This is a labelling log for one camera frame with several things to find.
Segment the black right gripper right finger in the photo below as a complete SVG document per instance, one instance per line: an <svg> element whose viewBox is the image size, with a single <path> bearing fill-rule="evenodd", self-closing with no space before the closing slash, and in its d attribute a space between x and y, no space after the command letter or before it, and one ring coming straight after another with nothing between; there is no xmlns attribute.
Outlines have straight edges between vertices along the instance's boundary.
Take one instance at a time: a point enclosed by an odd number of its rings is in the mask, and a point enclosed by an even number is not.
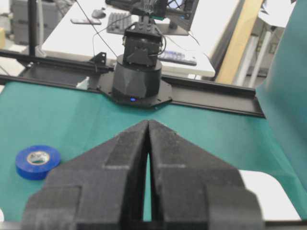
<svg viewBox="0 0 307 230"><path fill-rule="evenodd" d="M165 230L262 230L256 195L237 168L149 121L152 218Z"/></svg>

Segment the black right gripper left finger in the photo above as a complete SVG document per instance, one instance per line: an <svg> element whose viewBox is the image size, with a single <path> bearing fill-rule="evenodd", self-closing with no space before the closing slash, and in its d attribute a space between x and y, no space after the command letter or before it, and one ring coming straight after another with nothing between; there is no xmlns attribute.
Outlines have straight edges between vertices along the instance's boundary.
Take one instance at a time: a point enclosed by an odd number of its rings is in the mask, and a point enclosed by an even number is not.
<svg viewBox="0 0 307 230"><path fill-rule="evenodd" d="M143 120L47 175L28 199L23 230L119 230L142 220L148 121Z"/></svg>

